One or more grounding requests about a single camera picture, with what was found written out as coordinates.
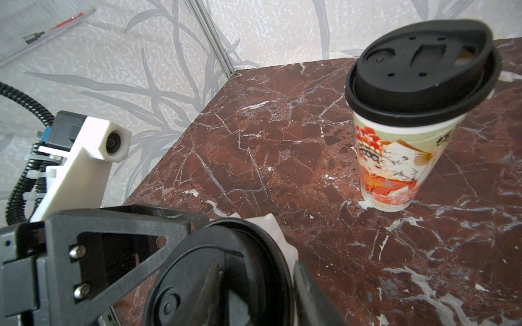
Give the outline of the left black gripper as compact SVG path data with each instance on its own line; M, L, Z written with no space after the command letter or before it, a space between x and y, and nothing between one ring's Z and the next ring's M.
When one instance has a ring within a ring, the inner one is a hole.
M1 324L88 325L209 222L198 213L127 205L1 228Z

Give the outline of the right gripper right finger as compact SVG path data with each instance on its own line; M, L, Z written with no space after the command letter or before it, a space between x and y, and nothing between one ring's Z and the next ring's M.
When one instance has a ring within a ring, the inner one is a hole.
M300 261L294 267L294 292L298 325L345 326L308 267Z

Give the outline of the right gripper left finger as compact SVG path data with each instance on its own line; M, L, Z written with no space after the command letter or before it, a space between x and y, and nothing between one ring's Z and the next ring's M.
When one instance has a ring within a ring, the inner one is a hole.
M221 285L220 266L217 262L210 262L179 306L175 325L217 325Z

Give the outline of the black cup lid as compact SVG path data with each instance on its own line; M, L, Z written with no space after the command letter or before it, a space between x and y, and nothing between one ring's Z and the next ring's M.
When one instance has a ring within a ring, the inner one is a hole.
M272 214L213 221L160 269L143 325L294 325L297 250Z
M429 20L371 43L347 76L345 97L356 114L378 124L433 125L483 102L501 65L484 22Z

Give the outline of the round leak-proof paper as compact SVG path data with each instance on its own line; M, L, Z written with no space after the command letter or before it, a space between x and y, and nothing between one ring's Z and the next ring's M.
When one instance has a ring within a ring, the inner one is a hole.
M263 268L280 282L294 284L294 267L299 260L295 246L289 244L274 214L242 219L237 213L225 224L243 230L254 241L256 253Z

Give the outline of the printed paper cup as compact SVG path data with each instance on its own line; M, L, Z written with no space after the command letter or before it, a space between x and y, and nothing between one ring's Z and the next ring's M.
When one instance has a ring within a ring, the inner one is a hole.
M353 114L361 193L369 205L384 212L406 209L465 117L398 127Z

